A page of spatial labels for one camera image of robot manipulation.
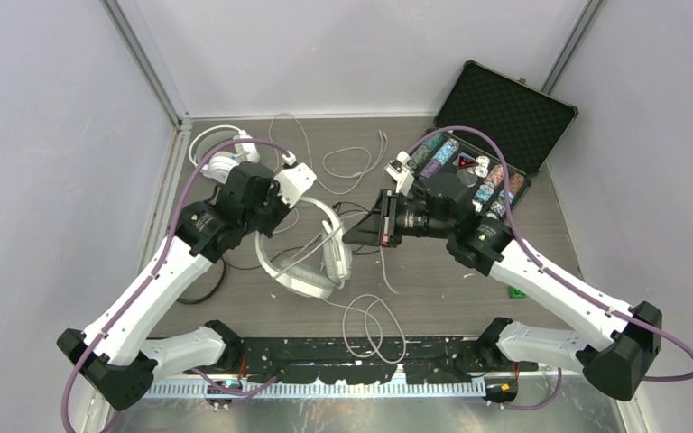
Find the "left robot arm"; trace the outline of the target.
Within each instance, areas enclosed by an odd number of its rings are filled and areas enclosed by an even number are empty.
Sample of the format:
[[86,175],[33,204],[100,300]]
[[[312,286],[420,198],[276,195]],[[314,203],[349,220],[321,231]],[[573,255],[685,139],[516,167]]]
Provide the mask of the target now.
[[152,339],[150,334],[200,275],[259,232],[272,235],[315,175],[302,163],[278,173],[253,162],[230,170],[211,200],[180,203],[172,227],[152,261],[124,294],[83,330],[66,329],[57,346],[112,406],[132,407],[162,378],[200,366],[231,373],[239,365],[241,337],[219,320],[188,334]]

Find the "large white grey headphones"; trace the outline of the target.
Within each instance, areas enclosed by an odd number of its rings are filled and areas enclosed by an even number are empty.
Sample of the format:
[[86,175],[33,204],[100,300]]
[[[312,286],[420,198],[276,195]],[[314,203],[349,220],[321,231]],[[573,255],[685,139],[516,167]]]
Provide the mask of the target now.
[[326,215],[319,233],[279,264],[267,254],[266,237],[257,233],[254,239],[256,257],[267,274],[285,289],[305,298],[326,299],[350,279],[353,253],[343,241],[344,222],[332,207],[306,196],[299,202],[312,205]]

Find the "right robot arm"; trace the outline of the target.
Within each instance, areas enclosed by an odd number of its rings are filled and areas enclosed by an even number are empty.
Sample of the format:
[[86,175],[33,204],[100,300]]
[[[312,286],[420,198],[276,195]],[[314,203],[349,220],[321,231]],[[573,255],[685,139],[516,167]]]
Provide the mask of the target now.
[[633,398],[661,350],[662,312],[596,290],[519,244],[497,215],[483,212],[475,192],[444,174],[410,196],[383,189],[368,214],[343,236],[347,244],[394,248],[405,236],[438,238],[458,262],[524,292],[569,325],[568,331],[496,318],[477,340],[491,370],[510,362],[546,364],[582,373],[608,397]]

